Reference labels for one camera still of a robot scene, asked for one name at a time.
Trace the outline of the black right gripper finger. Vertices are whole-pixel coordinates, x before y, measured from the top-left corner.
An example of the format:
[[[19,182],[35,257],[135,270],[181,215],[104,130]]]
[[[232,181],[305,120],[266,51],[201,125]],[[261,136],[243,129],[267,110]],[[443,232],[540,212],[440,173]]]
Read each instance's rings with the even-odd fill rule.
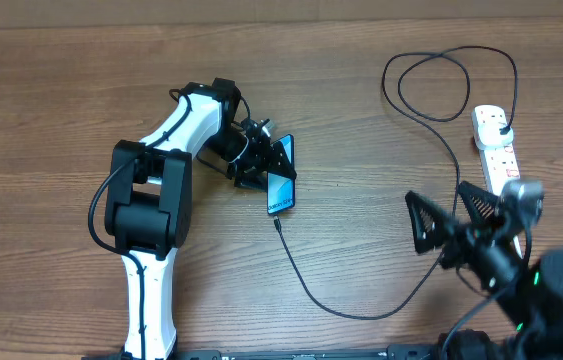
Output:
[[[409,191],[405,201],[418,254],[440,248],[455,238],[456,220],[432,200]]]
[[[467,181],[462,181],[459,184],[458,193],[472,226],[480,228],[501,226],[501,218],[495,213],[498,202],[496,195]]]

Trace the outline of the white power strip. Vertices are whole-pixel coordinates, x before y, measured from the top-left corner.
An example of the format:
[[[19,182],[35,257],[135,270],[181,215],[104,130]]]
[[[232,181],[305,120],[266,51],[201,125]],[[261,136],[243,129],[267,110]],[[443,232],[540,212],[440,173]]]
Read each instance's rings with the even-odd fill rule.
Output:
[[[478,123],[498,123],[502,129],[507,126],[505,111],[495,105],[476,106],[471,113],[471,119],[473,134]],[[494,150],[478,150],[486,186],[491,193],[500,195],[503,186],[508,181],[520,178],[513,142],[508,146]]]

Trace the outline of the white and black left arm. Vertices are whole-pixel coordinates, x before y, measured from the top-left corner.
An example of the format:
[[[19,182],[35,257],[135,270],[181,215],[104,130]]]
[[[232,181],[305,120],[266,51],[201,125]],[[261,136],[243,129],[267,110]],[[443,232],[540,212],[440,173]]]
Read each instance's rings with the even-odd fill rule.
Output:
[[[227,164],[235,186],[264,191],[272,214],[295,204],[292,138],[272,140],[267,122],[236,121],[244,98],[232,80],[191,82],[173,89],[174,112],[139,141],[119,141],[109,176],[95,193],[104,198],[109,251],[127,277],[128,335],[119,359],[172,359],[176,353],[174,263],[187,238],[193,161],[209,149]]]

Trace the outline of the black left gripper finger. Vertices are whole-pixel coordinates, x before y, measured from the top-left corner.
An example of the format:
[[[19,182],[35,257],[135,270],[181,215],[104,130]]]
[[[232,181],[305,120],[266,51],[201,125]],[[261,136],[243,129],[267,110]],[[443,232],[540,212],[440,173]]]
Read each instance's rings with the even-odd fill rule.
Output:
[[[290,180],[295,180],[297,177],[294,165],[280,140],[270,145],[267,156],[267,172]]]
[[[267,177],[262,171],[256,169],[249,172],[237,171],[235,173],[234,186],[243,189],[266,191],[268,188]]]

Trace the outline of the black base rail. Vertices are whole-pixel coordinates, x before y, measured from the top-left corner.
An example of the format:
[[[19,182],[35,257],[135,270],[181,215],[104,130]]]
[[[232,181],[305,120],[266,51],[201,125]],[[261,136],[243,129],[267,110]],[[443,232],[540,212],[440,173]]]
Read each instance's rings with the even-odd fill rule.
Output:
[[[385,349],[294,351],[294,352],[236,352],[218,350],[174,350],[166,360],[434,360],[435,345],[393,344]]]

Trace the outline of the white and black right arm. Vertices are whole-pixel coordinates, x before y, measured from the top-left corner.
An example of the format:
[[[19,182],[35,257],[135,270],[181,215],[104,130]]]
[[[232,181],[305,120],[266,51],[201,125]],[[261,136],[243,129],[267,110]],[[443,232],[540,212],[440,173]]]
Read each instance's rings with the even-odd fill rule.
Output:
[[[495,195],[463,181],[458,194],[466,222],[414,191],[405,196],[416,252],[441,250],[443,268],[471,270],[487,294],[429,346],[429,357],[563,359],[563,248],[530,260],[532,229],[543,212],[542,183],[512,180]],[[500,344],[465,326],[491,303],[516,327],[515,335]]]

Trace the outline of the white charger plug adapter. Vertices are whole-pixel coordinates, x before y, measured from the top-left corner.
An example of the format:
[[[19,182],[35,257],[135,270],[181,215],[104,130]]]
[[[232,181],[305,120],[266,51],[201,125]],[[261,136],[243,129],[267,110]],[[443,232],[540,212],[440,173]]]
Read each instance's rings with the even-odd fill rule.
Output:
[[[478,123],[475,128],[474,138],[478,149],[483,151],[494,150],[510,145],[514,140],[514,132],[510,129],[503,134],[502,128],[498,123]]]

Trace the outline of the Galaxy S24+ smartphone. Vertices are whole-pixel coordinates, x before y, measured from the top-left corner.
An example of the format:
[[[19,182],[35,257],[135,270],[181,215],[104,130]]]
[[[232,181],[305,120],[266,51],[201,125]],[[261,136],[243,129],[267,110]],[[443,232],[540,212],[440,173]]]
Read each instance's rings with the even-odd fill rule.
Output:
[[[291,164],[294,164],[294,136],[287,134],[277,140],[284,147],[285,154]],[[276,215],[295,206],[295,181],[276,174],[268,174],[267,213]]]

